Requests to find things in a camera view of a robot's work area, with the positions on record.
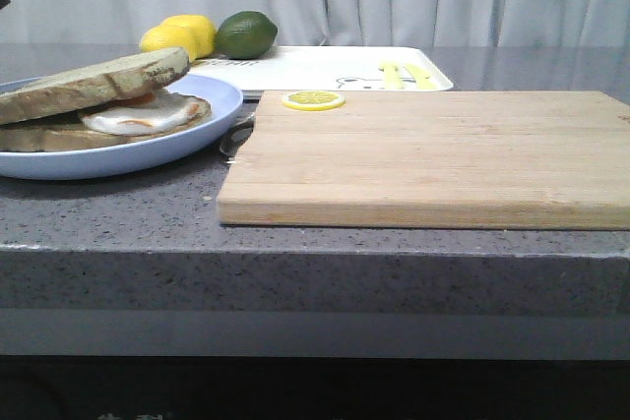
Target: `blue plate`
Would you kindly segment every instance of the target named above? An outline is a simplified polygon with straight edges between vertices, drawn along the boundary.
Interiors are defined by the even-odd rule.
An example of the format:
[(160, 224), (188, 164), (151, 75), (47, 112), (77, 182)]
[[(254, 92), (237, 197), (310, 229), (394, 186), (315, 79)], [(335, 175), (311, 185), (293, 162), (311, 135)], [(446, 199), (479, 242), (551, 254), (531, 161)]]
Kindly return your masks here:
[[(30, 81), (2, 85), (0, 92), (17, 89)], [(242, 90), (213, 78), (188, 74), (167, 89), (204, 98), (210, 103), (212, 114), (188, 130), (127, 145), (76, 151), (0, 151), (0, 175), (39, 180), (88, 179), (165, 164), (220, 138), (243, 104)]]

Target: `lemon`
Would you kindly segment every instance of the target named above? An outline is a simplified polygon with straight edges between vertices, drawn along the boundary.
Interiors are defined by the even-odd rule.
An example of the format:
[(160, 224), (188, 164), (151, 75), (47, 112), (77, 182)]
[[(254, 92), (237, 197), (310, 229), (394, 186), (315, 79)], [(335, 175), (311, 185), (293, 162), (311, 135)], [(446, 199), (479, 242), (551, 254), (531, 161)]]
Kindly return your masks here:
[(283, 96), (283, 105), (297, 110), (329, 110), (345, 103), (343, 95), (329, 90), (300, 90)]
[(193, 32), (197, 41), (197, 57), (210, 56), (215, 49), (215, 24), (205, 15), (174, 15), (164, 19), (162, 25), (186, 27)]
[(215, 36), (215, 49), (230, 59), (254, 59), (274, 44), (278, 27), (261, 12), (244, 11), (225, 19)]
[(158, 25), (148, 29), (140, 39), (140, 50), (155, 51), (170, 46), (181, 46), (188, 51), (188, 59), (192, 63), (197, 59), (197, 40), (190, 29), (179, 25)]

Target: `speckled granite countertop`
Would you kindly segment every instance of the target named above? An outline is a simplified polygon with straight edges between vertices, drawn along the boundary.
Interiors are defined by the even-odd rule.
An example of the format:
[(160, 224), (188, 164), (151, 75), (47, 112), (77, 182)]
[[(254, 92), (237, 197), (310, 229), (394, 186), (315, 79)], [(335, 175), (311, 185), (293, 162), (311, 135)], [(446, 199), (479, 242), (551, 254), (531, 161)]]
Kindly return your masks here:
[[(0, 83), (133, 52), (0, 44)], [(427, 48), (462, 90), (603, 90), (630, 52)], [(614, 317), (630, 232), (223, 227), (216, 145), (126, 176), (0, 177), (0, 307)]]

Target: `bread slice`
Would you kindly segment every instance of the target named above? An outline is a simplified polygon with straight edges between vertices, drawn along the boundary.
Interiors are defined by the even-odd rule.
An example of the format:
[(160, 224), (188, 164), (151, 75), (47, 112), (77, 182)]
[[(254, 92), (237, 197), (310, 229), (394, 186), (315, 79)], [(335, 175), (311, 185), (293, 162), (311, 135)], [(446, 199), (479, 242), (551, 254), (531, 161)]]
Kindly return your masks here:
[(184, 48), (164, 48), (47, 76), (0, 93), (0, 125), (133, 98), (169, 85), (190, 70)]
[(167, 132), (141, 136), (110, 135), (86, 127), (76, 111), (0, 126), (0, 151), (68, 151), (125, 145), (181, 132), (199, 125), (211, 106), (198, 98), (200, 115)]

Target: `sandwich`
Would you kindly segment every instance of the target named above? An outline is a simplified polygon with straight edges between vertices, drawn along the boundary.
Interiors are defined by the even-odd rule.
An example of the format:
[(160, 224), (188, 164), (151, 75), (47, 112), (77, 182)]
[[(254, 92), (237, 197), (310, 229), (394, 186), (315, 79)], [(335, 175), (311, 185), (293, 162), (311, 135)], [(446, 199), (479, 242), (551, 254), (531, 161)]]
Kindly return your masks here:
[(172, 47), (0, 93), (0, 151), (88, 150), (192, 128), (211, 114), (210, 104), (165, 89), (189, 70), (186, 50)]

